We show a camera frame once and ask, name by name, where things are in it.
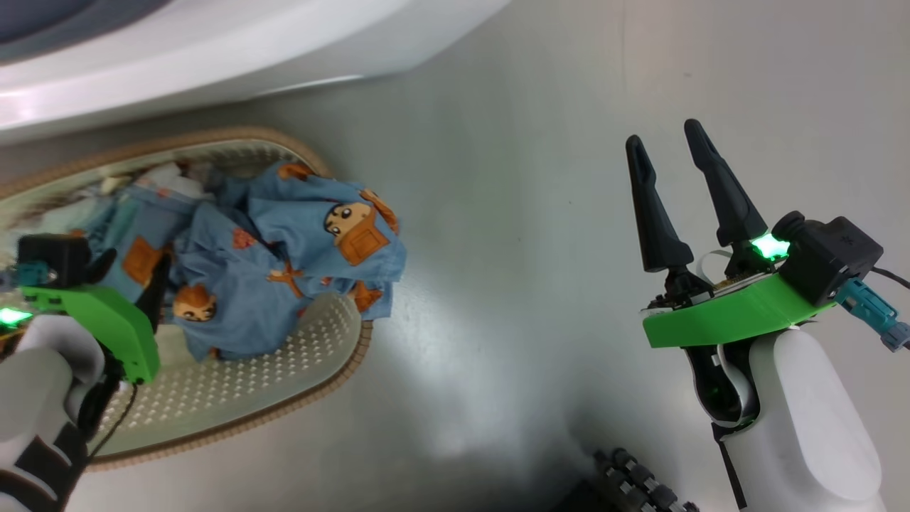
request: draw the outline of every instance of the metal floor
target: metal floor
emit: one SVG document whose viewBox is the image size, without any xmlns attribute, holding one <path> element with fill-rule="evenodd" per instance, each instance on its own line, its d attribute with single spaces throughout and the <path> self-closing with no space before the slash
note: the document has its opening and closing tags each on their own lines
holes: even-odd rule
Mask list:
<svg viewBox="0 0 910 512">
<path fill-rule="evenodd" d="M 874 78 L 910 76 L 910 44 L 893 36 L 907 11 L 836 3 L 820 16 L 784 0 L 516 0 L 404 75 L 0 149 L 9 176 L 264 124 L 377 191 L 409 248 L 394 317 L 336 393 L 194 452 L 86 476 L 68 510 L 545 510 L 592 448 L 614 445 L 703 510 L 735 510 L 683 353 L 649 349 L 641 330 L 662 276 L 641 271 L 623 144 L 642 137 L 697 254 L 716 248 L 716 220 L 687 117 L 769 223 L 796 208 L 844 214 L 885 242 L 885 266 L 910 273 L 910 243 L 890 236 L 910 217 L 910 181 L 895 171 L 910 125 L 888 109 L 905 89 Z M 885 502 L 910 501 L 910 445 L 889 426 L 908 414 L 879 394 L 910 373 L 876 340 L 855 343 L 868 333 L 845 314 L 815 329 L 878 445 Z"/>
</svg>

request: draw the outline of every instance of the oval basket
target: oval basket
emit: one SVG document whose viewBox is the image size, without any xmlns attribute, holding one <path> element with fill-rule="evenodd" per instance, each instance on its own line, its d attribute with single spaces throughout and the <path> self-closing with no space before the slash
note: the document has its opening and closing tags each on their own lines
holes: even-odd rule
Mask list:
<svg viewBox="0 0 910 512">
<path fill-rule="evenodd" d="M 249 177 L 279 159 L 305 162 L 320 176 L 331 177 L 310 148 L 275 130 L 202 131 L 80 159 L 3 187 L 0 233 L 107 177 L 174 160 L 210 161 L 228 174 Z M 0 252 L 0 263 L 15 260 L 14 254 Z M 0 296 L 0 304 L 27 307 L 18 293 Z M 315 402 L 353 375 L 371 333 L 372 322 L 361 321 L 353 301 L 335 294 L 320 295 L 307 308 L 280 350 L 246 361 L 198 364 L 188 357 L 182 332 L 162 326 L 156 336 L 162 365 L 155 382 L 139 386 L 133 409 L 89 470 L 130 466 L 207 445 Z M 120 417 L 130 393 L 122 389 L 114 396 L 95 442 Z"/>
</svg>

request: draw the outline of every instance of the black cable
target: black cable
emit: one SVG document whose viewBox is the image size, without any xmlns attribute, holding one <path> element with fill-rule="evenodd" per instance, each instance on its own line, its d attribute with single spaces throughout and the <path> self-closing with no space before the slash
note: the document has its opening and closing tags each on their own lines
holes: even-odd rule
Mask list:
<svg viewBox="0 0 910 512">
<path fill-rule="evenodd" d="M 116 429 L 123 423 L 123 420 L 126 419 L 126 415 L 129 414 L 129 410 L 133 408 L 133 404 L 136 402 L 136 394 L 139 392 L 139 386 L 133 384 L 133 393 L 129 396 L 129 402 L 126 403 L 126 409 L 123 410 L 123 414 L 120 415 L 120 419 L 116 420 L 114 426 L 111 427 L 107 434 L 101 439 L 101 442 L 98 443 L 98 446 L 95 446 L 95 449 L 92 450 L 92 453 L 88 456 L 88 462 L 86 466 L 92 464 L 92 460 L 95 459 L 95 456 L 98 455 L 98 452 L 101 451 L 101 448 L 105 447 L 107 441 L 114 435 Z"/>
<path fill-rule="evenodd" d="M 885 269 L 880 269 L 880 268 L 878 268 L 878 267 L 873 267 L 873 268 L 872 268 L 872 271 L 875 272 L 875 273 L 877 273 L 878 275 L 883 275 L 883 276 L 885 276 L 886 278 L 888 278 L 888 279 L 890 279 L 890 280 L 894 280 L 894 281 L 900 283 L 900 285 L 903 286 L 904 288 L 906 288 L 907 290 L 910 290 L 910 281 L 908 281 L 908 280 L 904 279 L 903 277 L 901 277 L 901 276 L 895 274 L 894 272 L 892 272 L 892 271 L 887 271 L 887 270 L 885 270 Z"/>
</svg>

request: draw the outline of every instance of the woven basket rim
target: woven basket rim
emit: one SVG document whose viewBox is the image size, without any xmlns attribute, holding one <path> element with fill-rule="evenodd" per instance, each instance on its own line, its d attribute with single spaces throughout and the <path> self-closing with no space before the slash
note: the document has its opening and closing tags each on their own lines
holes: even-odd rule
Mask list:
<svg viewBox="0 0 910 512">
<path fill-rule="evenodd" d="M 8 200 L 16 195 L 54 181 L 124 160 L 138 159 L 152 156 L 156 153 L 187 149 L 194 146 L 242 141 L 260 141 L 281 146 L 291 153 L 302 157 L 320 176 L 332 178 L 332 174 L 325 162 L 303 142 L 273 128 L 239 126 L 195 131 L 174 137 L 154 139 L 76 159 L 5 184 L 0 188 L 0 200 Z M 134 450 L 97 456 L 86 471 L 107 471 L 180 454 L 247 432 L 247 430 L 279 419 L 301 407 L 316 402 L 341 387 L 360 366 L 369 349 L 373 331 L 372 324 L 372 321 L 361 321 L 360 336 L 357 345 L 351 352 L 350 358 L 338 371 L 322 383 L 294 394 L 277 404 L 244 415 L 223 425 Z"/>
</svg>

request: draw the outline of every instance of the washing machine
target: washing machine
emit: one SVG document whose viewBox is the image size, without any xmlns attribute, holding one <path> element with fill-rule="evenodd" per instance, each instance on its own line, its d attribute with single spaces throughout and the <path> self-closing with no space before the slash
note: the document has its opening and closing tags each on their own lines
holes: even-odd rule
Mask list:
<svg viewBox="0 0 910 512">
<path fill-rule="evenodd" d="M 398 73 L 509 0 L 3 0 L 0 144 Z"/>
</svg>

